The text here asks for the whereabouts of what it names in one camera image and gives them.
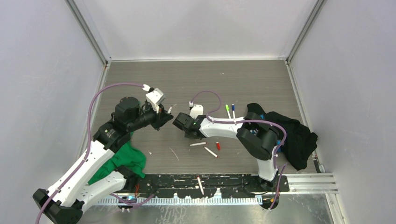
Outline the blue capped white pen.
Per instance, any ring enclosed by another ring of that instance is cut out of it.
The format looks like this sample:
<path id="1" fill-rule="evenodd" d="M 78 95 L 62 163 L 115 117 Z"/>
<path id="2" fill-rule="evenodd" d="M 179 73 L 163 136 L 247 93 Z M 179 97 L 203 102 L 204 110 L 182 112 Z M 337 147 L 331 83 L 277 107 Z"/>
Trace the blue capped white pen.
<path id="1" fill-rule="evenodd" d="M 235 115 L 235 105 L 232 104 L 232 114 L 233 114 L 233 119 L 236 119 L 236 115 Z"/>

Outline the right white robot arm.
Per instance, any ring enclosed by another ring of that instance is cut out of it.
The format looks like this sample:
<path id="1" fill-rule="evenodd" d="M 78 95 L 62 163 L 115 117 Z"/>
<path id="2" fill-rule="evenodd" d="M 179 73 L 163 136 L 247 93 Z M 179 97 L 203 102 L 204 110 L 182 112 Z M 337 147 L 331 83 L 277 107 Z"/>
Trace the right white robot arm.
<path id="1" fill-rule="evenodd" d="M 220 119 L 207 115 L 192 117 L 179 113 L 173 125 L 184 131 L 189 139 L 224 137 L 237 139 L 257 160 L 258 181 L 262 190 L 270 192 L 277 186 L 279 174 L 275 163 L 278 147 L 281 145 L 279 132 L 274 124 L 260 115 L 249 112 L 236 119 Z"/>

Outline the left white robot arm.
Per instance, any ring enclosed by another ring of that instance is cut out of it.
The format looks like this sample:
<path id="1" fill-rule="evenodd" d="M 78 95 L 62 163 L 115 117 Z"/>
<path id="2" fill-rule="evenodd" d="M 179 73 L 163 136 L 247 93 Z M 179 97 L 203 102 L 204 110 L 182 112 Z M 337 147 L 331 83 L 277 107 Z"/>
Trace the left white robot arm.
<path id="1" fill-rule="evenodd" d="M 132 192 L 138 182 L 136 172 L 118 165 L 101 180 L 89 184 L 97 170 L 131 139 L 131 133 L 151 125 L 154 129 L 174 116 L 162 104 L 124 97 L 116 105 L 111 119 L 94 134 L 90 146 L 73 166 L 48 189 L 38 189 L 33 200 L 55 224 L 76 224 L 97 201 L 123 190 Z"/>

